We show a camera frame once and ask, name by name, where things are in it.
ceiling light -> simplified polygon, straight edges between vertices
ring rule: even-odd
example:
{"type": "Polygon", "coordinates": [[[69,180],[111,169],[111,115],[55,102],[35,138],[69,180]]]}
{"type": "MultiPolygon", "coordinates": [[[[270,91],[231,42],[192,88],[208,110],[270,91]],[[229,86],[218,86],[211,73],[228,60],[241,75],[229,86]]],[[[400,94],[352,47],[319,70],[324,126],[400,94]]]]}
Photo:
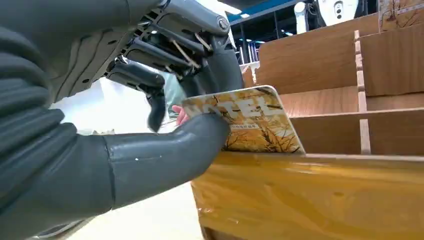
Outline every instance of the ceiling light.
{"type": "Polygon", "coordinates": [[[223,2],[220,2],[220,1],[218,3],[221,4],[224,11],[226,11],[227,13],[234,14],[234,15],[238,15],[238,14],[242,13],[242,11],[238,8],[235,8],[233,6],[230,6],[230,5],[225,4],[223,2]]]}

white floor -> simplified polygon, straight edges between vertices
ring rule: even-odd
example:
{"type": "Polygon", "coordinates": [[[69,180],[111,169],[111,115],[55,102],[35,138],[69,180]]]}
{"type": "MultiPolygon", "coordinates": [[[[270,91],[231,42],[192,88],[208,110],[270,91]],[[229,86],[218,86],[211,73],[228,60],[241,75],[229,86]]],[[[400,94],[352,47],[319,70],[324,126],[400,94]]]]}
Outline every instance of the white floor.
{"type": "Polygon", "coordinates": [[[91,220],[68,240],[203,240],[189,183],[91,220]]]}

robotic arm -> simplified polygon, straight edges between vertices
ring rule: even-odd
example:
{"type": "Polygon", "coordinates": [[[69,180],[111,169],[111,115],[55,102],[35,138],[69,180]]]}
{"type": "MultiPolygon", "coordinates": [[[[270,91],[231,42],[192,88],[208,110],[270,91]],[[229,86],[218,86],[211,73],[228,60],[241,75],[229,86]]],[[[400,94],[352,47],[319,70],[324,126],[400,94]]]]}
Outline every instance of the robotic arm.
{"type": "Polygon", "coordinates": [[[176,74],[188,96],[242,88],[224,17],[194,0],[1,4],[0,239],[126,206],[209,167],[229,134],[216,115],[163,135],[81,136],[47,107],[107,76],[146,92],[157,129],[164,81],[136,62],[176,74]]]}

cable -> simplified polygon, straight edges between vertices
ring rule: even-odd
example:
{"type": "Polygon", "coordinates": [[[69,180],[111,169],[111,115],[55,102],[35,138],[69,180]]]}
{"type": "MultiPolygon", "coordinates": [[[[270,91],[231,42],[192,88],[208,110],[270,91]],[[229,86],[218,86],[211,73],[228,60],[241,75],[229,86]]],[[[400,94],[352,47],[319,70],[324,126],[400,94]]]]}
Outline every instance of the cable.
{"type": "Polygon", "coordinates": [[[199,34],[196,32],[195,34],[194,34],[195,36],[196,36],[196,38],[197,38],[197,40],[209,51],[209,52],[212,52],[212,47],[205,41],[205,40],[203,40],[203,38],[202,37],[200,37],[199,36],[199,34]]]}
{"type": "Polygon", "coordinates": [[[201,66],[197,64],[193,59],[191,59],[187,53],[180,47],[180,45],[175,41],[171,40],[171,42],[175,45],[175,47],[178,49],[178,51],[184,56],[184,58],[195,68],[200,69],[201,66]]]}

wooden slot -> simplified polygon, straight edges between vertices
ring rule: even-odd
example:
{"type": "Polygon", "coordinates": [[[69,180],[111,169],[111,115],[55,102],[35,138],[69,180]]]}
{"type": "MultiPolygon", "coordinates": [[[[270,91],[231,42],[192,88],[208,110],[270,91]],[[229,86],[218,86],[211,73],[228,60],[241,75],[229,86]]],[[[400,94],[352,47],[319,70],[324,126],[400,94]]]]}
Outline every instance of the wooden slot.
{"type": "Polygon", "coordinates": [[[424,92],[424,24],[359,39],[367,96],[424,92]]]}
{"type": "Polygon", "coordinates": [[[252,68],[247,66],[243,71],[242,71],[242,76],[243,76],[243,81],[244,81],[244,87],[245,88],[251,88],[255,86],[255,83],[253,81],[253,73],[252,73],[252,68]]]}
{"type": "Polygon", "coordinates": [[[424,111],[377,114],[368,124],[373,154],[424,155],[424,111]]]}
{"type": "Polygon", "coordinates": [[[356,86],[282,94],[280,98],[291,118],[358,111],[356,86]]]}
{"type": "Polygon", "coordinates": [[[362,119],[368,119],[372,154],[424,155],[424,108],[294,117],[291,121],[307,153],[354,154],[361,151],[362,119]]]}
{"type": "Polygon", "coordinates": [[[267,42],[259,49],[259,85],[272,85],[280,94],[356,86],[352,31],[377,33],[377,15],[267,42]]]}
{"type": "Polygon", "coordinates": [[[291,122],[308,154],[361,154],[356,115],[295,117],[291,122]]]}
{"type": "Polygon", "coordinates": [[[424,107],[424,93],[411,93],[396,96],[368,96],[368,110],[413,109],[424,107]]]}

